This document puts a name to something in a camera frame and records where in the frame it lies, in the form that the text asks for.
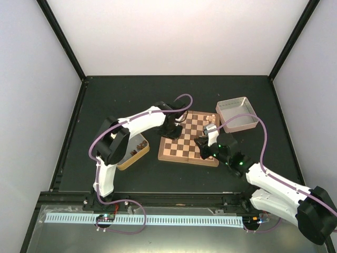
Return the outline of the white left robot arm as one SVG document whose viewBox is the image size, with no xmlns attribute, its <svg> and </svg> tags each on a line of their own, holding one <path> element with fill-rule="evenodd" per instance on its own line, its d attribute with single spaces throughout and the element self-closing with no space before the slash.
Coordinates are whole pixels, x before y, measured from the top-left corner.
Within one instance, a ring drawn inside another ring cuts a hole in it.
<svg viewBox="0 0 337 253">
<path fill-rule="evenodd" d="M 193 98 L 182 94 L 174 105 L 159 102 L 147 110 L 116 119 L 108 118 L 102 125 L 104 130 L 91 144 L 88 156 L 96 162 L 96 176 L 93 188 L 97 195 L 94 203 L 101 210 L 108 210 L 113 204 L 114 177 L 117 164 L 124 158 L 129 140 L 144 131 L 159 127 L 159 135 L 177 139 L 182 128 L 177 120 L 191 107 Z"/>
</svg>

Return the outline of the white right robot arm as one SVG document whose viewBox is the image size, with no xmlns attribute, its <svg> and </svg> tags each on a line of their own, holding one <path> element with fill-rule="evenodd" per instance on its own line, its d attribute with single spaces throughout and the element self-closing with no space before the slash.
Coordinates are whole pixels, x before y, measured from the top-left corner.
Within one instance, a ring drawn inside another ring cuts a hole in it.
<svg viewBox="0 0 337 253">
<path fill-rule="evenodd" d="M 237 178 L 250 184 L 239 199 L 245 212 L 274 214 L 298 227 L 301 234 L 322 245 L 336 230 L 336 206 L 328 192 L 292 182 L 244 155 L 231 134 L 208 133 L 194 139 L 202 159 L 215 158 Z"/>
</svg>

